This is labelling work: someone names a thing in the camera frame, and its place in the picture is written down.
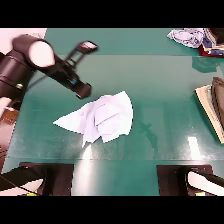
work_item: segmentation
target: teal tabletop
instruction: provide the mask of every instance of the teal tabletop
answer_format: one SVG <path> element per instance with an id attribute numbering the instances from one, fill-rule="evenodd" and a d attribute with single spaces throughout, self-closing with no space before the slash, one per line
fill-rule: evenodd
<path id="1" fill-rule="evenodd" d="M 170 30 L 48 29 L 46 39 L 61 57 L 82 40 L 99 45 L 77 70 L 93 92 L 79 100 L 50 78 L 35 85 L 25 96 L 3 172 L 21 161 L 72 163 L 72 195 L 158 195 L 158 164 L 211 164 L 224 177 L 223 145 L 194 91 L 223 77 L 223 62 L 169 40 Z M 31 83 L 42 76 L 37 73 Z M 134 111 L 128 136 L 82 148 L 80 134 L 53 125 L 121 91 Z"/>

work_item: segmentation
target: robotic arm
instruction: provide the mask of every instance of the robotic arm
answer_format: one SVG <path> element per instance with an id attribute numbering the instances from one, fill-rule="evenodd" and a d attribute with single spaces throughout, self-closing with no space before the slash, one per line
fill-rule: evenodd
<path id="1" fill-rule="evenodd" d="M 14 102 L 23 96 L 37 70 L 75 92 L 80 99 L 90 96 L 91 85 L 79 79 L 76 66 L 86 54 L 98 50 L 96 44 L 91 41 L 79 43 L 65 60 L 54 53 L 46 40 L 30 35 L 14 38 L 12 46 L 9 53 L 0 54 L 0 98 Z M 82 55 L 74 61 L 72 57 L 77 53 Z"/>

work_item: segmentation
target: table surface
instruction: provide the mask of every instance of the table surface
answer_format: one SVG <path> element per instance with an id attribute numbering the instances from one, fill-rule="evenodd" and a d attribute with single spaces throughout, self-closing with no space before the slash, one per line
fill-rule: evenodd
<path id="1" fill-rule="evenodd" d="M 169 40 L 170 30 L 48 29 L 46 39 L 62 56 L 81 40 L 99 44 L 100 51 L 78 67 L 93 93 L 79 100 L 50 78 L 34 86 L 25 96 L 3 172 L 21 161 L 74 163 L 72 195 L 158 195 L 158 164 L 211 164 L 224 177 L 224 146 L 194 92 L 223 77 L 223 62 L 197 57 L 197 49 Z M 202 70 L 202 61 L 210 68 Z M 99 139 L 83 149 L 81 135 L 52 124 L 123 90 L 134 109 L 128 136 L 106 144 Z"/>

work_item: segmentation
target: stack of clothes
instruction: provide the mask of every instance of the stack of clothes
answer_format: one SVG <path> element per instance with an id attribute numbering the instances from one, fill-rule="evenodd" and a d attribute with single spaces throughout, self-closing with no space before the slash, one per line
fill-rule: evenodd
<path id="1" fill-rule="evenodd" d="M 224 28 L 204 28 L 204 38 L 198 50 L 201 56 L 224 57 Z"/>

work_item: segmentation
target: red cloth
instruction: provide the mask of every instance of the red cloth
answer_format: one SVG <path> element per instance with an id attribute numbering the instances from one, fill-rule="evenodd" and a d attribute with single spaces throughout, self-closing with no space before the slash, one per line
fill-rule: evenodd
<path id="1" fill-rule="evenodd" d="M 205 57 L 216 57 L 216 58 L 224 58 L 224 56 L 222 55 L 216 55 L 216 54 L 208 54 L 207 52 L 204 51 L 204 48 L 202 45 L 199 46 L 198 51 L 200 53 L 201 56 L 205 56 Z"/>

